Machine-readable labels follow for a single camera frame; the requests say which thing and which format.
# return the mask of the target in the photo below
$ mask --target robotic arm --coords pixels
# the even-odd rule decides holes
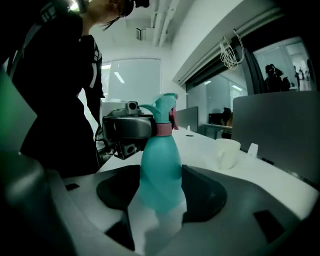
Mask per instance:
[[[113,154],[125,160],[143,151],[148,138],[157,134],[153,116],[143,114],[136,101],[101,98],[100,125],[96,143],[104,143],[104,149],[98,150],[103,164],[104,154]]]

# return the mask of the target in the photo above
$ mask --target cable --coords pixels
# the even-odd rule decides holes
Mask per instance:
[[[245,49],[242,44],[241,38],[235,29],[233,30],[233,32],[238,37],[240,45],[241,45],[241,49],[242,49],[242,57],[239,61],[237,61],[234,50],[232,49],[232,47],[230,46],[230,44],[228,43],[228,41],[226,40],[226,38],[224,36],[223,36],[223,40],[220,41],[220,43],[219,43],[220,49],[221,49],[220,60],[223,62],[223,64],[228,69],[231,69],[234,66],[238,66],[238,64],[240,64],[245,58]]]

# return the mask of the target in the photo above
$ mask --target window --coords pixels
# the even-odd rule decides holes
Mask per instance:
[[[107,99],[136,101],[151,104],[161,93],[161,66],[159,59],[125,59],[104,63],[101,69],[103,95]],[[98,123],[87,107],[85,90],[78,98],[84,106],[84,115],[89,121],[93,134]]]
[[[266,92],[316,91],[313,71],[300,37],[255,51]]]
[[[241,64],[187,89],[187,107],[198,107],[199,133],[214,139],[220,137],[217,125],[232,127],[233,100],[247,95]]]

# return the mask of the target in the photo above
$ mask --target spray bottle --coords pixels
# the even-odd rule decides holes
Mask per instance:
[[[140,105],[152,112],[157,123],[157,135],[148,139],[143,151],[139,187],[144,205],[156,212],[168,212],[185,199],[181,188],[181,159],[169,119],[172,118],[173,128],[178,130],[177,99],[175,93],[165,93],[153,105]]]

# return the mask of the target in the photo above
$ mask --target white mug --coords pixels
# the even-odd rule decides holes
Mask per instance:
[[[222,170],[232,168],[238,160],[241,144],[238,141],[226,138],[218,138],[215,142],[218,168]]]

